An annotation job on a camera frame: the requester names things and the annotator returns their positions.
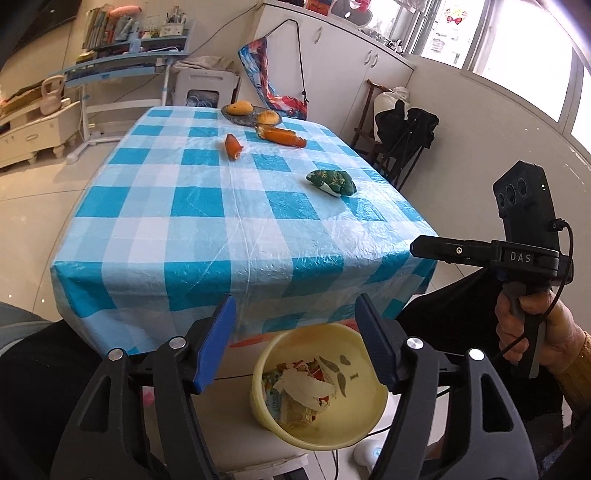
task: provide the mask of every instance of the cabinet handle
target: cabinet handle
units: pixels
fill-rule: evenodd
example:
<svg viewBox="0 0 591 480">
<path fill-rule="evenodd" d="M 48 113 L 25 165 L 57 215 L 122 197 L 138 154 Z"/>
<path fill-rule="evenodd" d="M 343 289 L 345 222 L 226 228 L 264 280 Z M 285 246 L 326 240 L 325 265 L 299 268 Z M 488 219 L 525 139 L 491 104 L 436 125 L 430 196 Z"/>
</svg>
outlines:
<svg viewBox="0 0 591 480">
<path fill-rule="evenodd" d="M 314 43 L 318 43 L 320 41 L 320 37 L 322 36 L 322 27 L 320 27 L 318 29 L 318 37 L 316 37 L 316 40 L 314 40 Z"/>
</svg>

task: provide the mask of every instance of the bread roll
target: bread roll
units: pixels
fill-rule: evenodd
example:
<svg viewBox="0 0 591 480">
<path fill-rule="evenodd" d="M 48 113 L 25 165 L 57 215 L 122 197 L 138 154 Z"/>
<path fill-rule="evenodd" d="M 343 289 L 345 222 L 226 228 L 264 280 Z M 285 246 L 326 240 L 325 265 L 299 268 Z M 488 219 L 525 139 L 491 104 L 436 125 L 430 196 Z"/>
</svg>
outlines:
<svg viewBox="0 0 591 480">
<path fill-rule="evenodd" d="M 279 123 L 279 120 L 279 114 L 273 110 L 265 110 L 259 113 L 259 116 L 256 118 L 256 122 L 259 125 L 276 125 Z"/>
</svg>

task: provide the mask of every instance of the orange sweet potato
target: orange sweet potato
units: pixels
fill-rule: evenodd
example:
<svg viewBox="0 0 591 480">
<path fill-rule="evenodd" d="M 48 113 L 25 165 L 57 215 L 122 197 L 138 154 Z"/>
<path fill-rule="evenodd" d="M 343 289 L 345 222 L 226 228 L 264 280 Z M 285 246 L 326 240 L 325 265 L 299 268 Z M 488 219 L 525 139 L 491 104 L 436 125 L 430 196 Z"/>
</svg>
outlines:
<svg viewBox="0 0 591 480">
<path fill-rule="evenodd" d="M 226 136 L 226 152 L 231 160 L 238 160 L 243 149 L 244 147 L 238 143 L 238 139 L 234 135 L 228 134 Z"/>
<path fill-rule="evenodd" d="M 279 145 L 287 145 L 288 147 L 304 148 L 306 146 L 306 139 L 295 135 L 291 130 L 283 130 L 282 128 L 257 128 L 256 133 L 263 140 L 269 142 L 279 143 Z"/>
<path fill-rule="evenodd" d="M 272 127 L 271 125 L 257 125 L 256 126 L 256 130 L 257 132 L 259 130 L 264 130 L 265 132 L 281 132 L 284 134 L 290 134 L 290 135 L 295 135 L 296 133 L 293 130 L 286 130 L 285 128 L 277 128 L 277 127 Z"/>
</svg>

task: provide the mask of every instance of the blue checkered tablecloth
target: blue checkered tablecloth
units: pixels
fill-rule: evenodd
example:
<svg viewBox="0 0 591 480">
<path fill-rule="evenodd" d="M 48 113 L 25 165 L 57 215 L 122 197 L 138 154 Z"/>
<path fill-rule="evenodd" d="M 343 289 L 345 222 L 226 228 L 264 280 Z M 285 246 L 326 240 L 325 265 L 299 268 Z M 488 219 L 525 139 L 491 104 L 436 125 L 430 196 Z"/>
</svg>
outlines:
<svg viewBox="0 0 591 480">
<path fill-rule="evenodd" d="M 152 108 L 99 170 L 51 273 L 58 310 L 99 352 L 150 351 L 224 294 L 238 303 L 233 340 L 353 317 L 360 293 L 394 317 L 434 262 L 410 242 L 433 230 L 325 127 L 286 120 L 308 140 L 283 147 L 219 110 Z M 231 133 L 238 161 L 224 148 Z M 358 192 L 336 198 L 306 174 L 346 170 Z"/>
</svg>

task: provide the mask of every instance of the black bag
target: black bag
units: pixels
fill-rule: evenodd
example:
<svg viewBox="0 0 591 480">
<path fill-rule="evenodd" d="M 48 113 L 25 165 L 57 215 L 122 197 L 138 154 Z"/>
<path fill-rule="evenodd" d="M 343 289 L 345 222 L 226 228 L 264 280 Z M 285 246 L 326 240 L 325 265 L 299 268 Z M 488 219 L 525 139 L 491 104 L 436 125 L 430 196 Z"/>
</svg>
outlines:
<svg viewBox="0 0 591 480">
<path fill-rule="evenodd" d="M 437 115 L 421 108 L 408 110 L 404 119 L 404 102 L 398 100 L 394 109 L 380 112 L 375 116 L 378 136 L 382 141 L 386 157 L 404 162 L 404 166 L 419 148 L 430 148 L 435 139 L 433 131 L 439 125 Z"/>
</svg>

